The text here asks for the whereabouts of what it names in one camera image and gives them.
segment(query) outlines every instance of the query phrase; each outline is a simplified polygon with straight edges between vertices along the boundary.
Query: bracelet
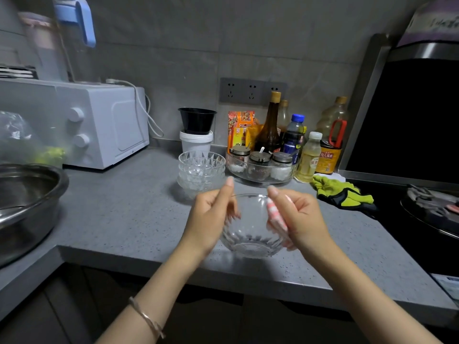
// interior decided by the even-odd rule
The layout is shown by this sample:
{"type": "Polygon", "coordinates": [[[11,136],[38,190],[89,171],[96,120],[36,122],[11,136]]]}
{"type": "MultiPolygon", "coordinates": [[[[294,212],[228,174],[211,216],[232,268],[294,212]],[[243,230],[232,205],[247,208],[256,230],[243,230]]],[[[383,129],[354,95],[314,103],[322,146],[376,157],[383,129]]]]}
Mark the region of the bracelet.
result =
{"type": "Polygon", "coordinates": [[[137,301],[133,297],[129,297],[129,304],[146,321],[148,326],[150,326],[150,328],[154,332],[158,333],[162,339],[166,337],[166,335],[163,333],[163,329],[161,328],[161,326],[157,322],[152,321],[143,311],[141,311],[139,303],[137,303],[137,301]]]}

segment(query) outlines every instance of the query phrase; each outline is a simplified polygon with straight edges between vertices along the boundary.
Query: clear glass bowl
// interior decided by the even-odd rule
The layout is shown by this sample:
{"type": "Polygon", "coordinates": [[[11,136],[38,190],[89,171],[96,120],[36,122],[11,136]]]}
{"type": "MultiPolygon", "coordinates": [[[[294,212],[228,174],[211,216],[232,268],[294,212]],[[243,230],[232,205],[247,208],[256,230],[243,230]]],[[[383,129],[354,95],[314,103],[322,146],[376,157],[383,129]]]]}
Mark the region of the clear glass bowl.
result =
{"type": "Polygon", "coordinates": [[[179,156],[178,184],[194,198],[220,188],[225,181],[225,158],[214,152],[189,151],[179,156]]]}
{"type": "Polygon", "coordinates": [[[283,183],[290,181],[298,166],[298,164],[286,167],[263,166],[254,164],[251,161],[244,162],[239,157],[228,153],[226,154],[226,164],[228,170],[233,175],[258,183],[283,183]]]}
{"type": "Polygon", "coordinates": [[[249,258],[272,256],[282,249],[284,238],[268,226],[268,196],[263,194],[235,195],[240,219],[227,217],[220,237],[229,250],[249,258]]]}

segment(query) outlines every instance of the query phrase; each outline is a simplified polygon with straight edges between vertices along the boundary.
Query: red bottle handle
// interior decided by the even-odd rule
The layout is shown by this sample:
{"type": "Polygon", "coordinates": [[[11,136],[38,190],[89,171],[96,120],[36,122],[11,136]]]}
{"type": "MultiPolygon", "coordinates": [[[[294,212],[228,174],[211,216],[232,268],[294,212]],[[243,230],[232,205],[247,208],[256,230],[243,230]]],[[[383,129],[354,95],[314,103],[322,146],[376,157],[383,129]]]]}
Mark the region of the red bottle handle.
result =
{"type": "Polygon", "coordinates": [[[347,121],[344,121],[342,119],[337,119],[336,121],[333,121],[333,124],[331,125],[331,129],[330,129],[330,135],[328,136],[328,142],[330,145],[332,145],[333,147],[336,147],[337,149],[341,147],[344,132],[346,131],[346,127],[347,127],[347,121]],[[338,138],[336,139],[336,143],[334,143],[333,141],[331,141],[331,136],[333,135],[333,129],[335,129],[335,125],[337,122],[341,123],[341,128],[340,128],[340,131],[338,132],[338,138]]]}

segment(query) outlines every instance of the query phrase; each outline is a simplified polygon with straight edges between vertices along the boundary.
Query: brown glass bottle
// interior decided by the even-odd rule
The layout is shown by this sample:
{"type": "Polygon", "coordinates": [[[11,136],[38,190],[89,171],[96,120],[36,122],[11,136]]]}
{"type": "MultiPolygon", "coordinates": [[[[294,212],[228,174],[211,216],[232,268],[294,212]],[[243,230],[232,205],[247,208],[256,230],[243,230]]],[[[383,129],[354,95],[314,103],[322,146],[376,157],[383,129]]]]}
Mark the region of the brown glass bottle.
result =
{"type": "Polygon", "coordinates": [[[280,148],[280,137],[277,133],[277,113],[279,110],[280,92],[271,92],[268,114],[263,129],[255,139],[255,151],[264,147],[265,152],[276,152],[280,148]]]}

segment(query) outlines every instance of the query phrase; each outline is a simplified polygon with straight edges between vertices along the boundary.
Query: gray speckled countertop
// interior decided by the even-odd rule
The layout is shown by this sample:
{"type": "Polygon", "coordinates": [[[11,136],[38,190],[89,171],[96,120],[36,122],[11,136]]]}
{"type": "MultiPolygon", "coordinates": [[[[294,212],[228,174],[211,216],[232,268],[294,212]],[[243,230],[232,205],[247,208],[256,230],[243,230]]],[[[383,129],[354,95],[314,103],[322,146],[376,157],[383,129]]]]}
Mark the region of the gray speckled countertop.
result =
{"type": "MultiPolygon", "coordinates": [[[[105,172],[67,170],[58,225],[20,260],[0,269],[0,319],[64,262],[148,277],[179,241],[190,210],[176,183],[176,155],[146,149],[105,172]]],[[[315,193],[308,184],[287,188],[315,193]]],[[[235,192],[265,193],[236,181],[235,192]]],[[[320,202],[336,243],[367,275],[423,323],[445,326],[454,302],[382,225],[320,202]]],[[[345,309],[298,251],[238,258],[221,243],[190,283],[284,301],[345,309]]]]}

